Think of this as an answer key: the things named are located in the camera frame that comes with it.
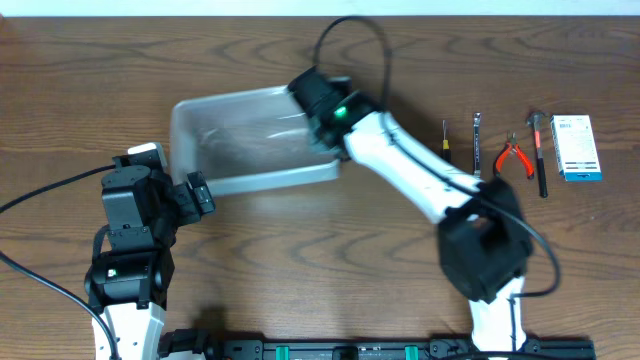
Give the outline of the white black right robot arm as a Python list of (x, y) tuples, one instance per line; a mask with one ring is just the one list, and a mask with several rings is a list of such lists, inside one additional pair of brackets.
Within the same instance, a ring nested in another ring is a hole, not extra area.
[(474, 347), (494, 357), (523, 349), (521, 299), (533, 246), (511, 187), (458, 170), (363, 93), (327, 83), (291, 94), (316, 141), (388, 181), (436, 225), (440, 267), (469, 302)]

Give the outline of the white blue cardboard box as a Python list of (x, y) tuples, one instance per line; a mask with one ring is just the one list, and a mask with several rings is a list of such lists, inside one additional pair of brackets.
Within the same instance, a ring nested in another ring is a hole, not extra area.
[(602, 171), (589, 115), (550, 119), (559, 174), (566, 182), (600, 182)]

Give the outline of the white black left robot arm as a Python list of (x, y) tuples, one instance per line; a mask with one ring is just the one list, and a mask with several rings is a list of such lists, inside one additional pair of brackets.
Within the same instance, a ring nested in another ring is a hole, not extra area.
[(201, 172), (174, 183), (157, 150), (117, 156), (101, 180), (107, 223), (85, 276), (90, 308), (121, 359), (158, 359), (177, 230), (214, 212)]

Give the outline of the small black orange hammer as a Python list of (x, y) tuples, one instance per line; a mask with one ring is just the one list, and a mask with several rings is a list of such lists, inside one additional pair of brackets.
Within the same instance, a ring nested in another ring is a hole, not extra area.
[(543, 112), (534, 111), (529, 115), (526, 123), (533, 131), (533, 139), (536, 151), (536, 167), (538, 171), (537, 178), (539, 186), (539, 196), (543, 199), (546, 199), (548, 197), (548, 189), (544, 166), (544, 156), (541, 145), (541, 121), (544, 117), (545, 114)]

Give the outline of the clear plastic container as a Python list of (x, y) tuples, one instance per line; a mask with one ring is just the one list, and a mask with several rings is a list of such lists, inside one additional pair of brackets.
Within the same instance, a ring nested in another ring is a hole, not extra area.
[(184, 100), (172, 110), (170, 172), (201, 172), (213, 196), (332, 181), (335, 155), (312, 148), (306, 114), (282, 86)]

